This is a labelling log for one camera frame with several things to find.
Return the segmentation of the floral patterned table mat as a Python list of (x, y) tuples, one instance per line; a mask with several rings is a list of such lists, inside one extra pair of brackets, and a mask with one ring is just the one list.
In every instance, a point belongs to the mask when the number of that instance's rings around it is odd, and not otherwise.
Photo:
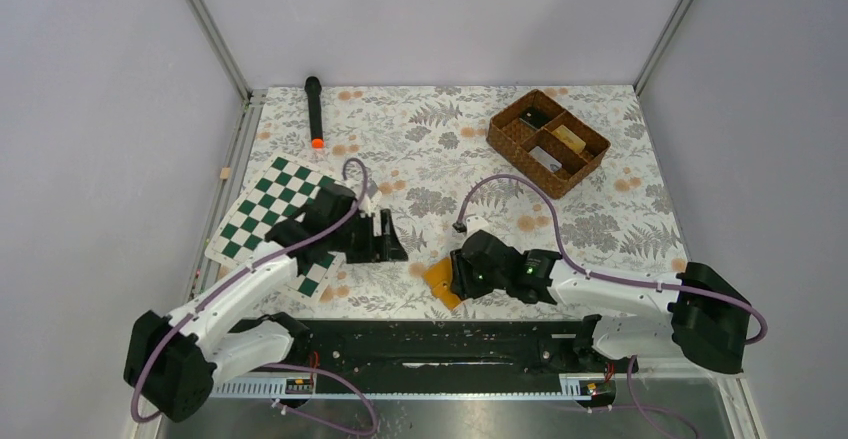
[(423, 272), (461, 245), (453, 230), (464, 198), (505, 243), (525, 250), (563, 242), (585, 264), (644, 273), (680, 272), (687, 264), (670, 196), (638, 98), (629, 85), (548, 87), (545, 94), (607, 138), (600, 166), (550, 213), (515, 169), (487, 143), (490, 119), (525, 94), (516, 86), (325, 87), (325, 146), (310, 145), (307, 100), (299, 87), (269, 89), (260, 99), (246, 174), (278, 153), (338, 172), (363, 161), (380, 205), (389, 208), (409, 258), (342, 266), (302, 301), (273, 292), (255, 315), (344, 319), (572, 319), (585, 305), (525, 305), (495, 292), (446, 309)]

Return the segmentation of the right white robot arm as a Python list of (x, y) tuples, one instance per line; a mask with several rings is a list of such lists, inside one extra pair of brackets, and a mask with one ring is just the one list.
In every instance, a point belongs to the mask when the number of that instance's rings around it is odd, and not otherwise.
[(633, 356), (683, 357), (727, 375), (743, 369), (754, 309), (706, 264), (662, 274), (593, 269), (561, 252), (520, 252), (484, 230), (449, 258), (448, 285), (460, 301), (501, 290), (525, 304), (589, 307), (573, 345), (583, 369)]

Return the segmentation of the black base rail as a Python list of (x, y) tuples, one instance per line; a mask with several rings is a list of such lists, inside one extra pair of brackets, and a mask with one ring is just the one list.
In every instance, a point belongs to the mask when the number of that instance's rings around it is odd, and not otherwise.
[(589, 344), (582, 321), (426, 321), (294, 319), (284, 313), (242, 319), (234, 332), (263, 322), (292, 327), (284, 363), (334, 373), (318, 376), (317, 395), (541, 396), (563, 376), (603, 381), (626, 373)]

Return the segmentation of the grey card in basket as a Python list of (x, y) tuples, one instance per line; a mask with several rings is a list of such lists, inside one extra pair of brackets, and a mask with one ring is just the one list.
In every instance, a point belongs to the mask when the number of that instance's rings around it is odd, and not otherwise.
[(529, 154), (552, 173), (562, 168), (562, 163), (558, 159), (539, 146), (534, 147)]

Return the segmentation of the black item in basket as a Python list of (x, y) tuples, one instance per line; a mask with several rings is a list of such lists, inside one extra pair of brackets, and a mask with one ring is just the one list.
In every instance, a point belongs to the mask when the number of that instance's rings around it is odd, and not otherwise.
[(539, 109), (528, 108), (519, 114), (519, 119), (533, 129), (541, 129), (551, 120), (551, 117)]

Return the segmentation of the black marker orange cap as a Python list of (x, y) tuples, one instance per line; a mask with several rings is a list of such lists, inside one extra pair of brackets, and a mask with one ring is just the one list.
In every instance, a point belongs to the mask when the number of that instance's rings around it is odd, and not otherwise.
[(316, 76), (305, 80), (304, 91), (307, 96), (308, 121), (311, 146), (314, 149), (324, 148), (323, 119), (321, 106), (322, 85)]

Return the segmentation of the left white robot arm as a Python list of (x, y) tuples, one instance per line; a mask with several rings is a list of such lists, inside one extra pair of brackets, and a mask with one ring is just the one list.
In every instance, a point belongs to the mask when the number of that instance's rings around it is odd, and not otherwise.
[(329, 253), (348, 264), (403, 262), (408, 254), (390, 210), (366, 212), (364, 194), (330, 184), (315, 199), (278, 220), (248, 259), (197, 298), (159, 315), (149, 310), (132, 327), (123, 379), (132, 387), (138, 423), (193, 415), (214, 386), (268, 364), (296, 370), (310, 344), (286, 318), (235, 326), (276, 286), (306, 274)]

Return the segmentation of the brown woven divided basket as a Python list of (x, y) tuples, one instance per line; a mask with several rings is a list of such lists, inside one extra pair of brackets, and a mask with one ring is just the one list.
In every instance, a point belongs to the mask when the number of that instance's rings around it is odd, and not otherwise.
[[(529, 127), (519, 119), (519, 114), (528, 108), (545, 112), (551, 120), (541, 129)], [(575, 154), (552, 134), (560, 125), (585, 140), (586, 148), (581, 154)], [(491, 118), (487, 142), (553, 199), (562, 198), (595, 171), (611, 146), (607, 138), (539, 89), (524, 94)], [(558, 159), (562, 168), (552, 173), (537, 162), (529, 154), (536, 146)]]

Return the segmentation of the yellow block in basket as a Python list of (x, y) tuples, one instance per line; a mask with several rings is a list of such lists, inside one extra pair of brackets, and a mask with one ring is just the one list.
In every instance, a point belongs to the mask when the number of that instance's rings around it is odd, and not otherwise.
[(586, 148), (585, 140), (580, 138), (575, 132), (565, 125), (556, 127), (552, 131), (552, 134), (575, 154), (581, 154)]

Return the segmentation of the green white chessboard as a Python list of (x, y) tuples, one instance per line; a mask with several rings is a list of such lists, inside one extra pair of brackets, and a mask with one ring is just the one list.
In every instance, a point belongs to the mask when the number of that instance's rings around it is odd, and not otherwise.
[(271, 156), (224, 214), (204, 255), (233, 271), (249, 259), (271, 227), (312, 202), (339, 174), (286, 153)]

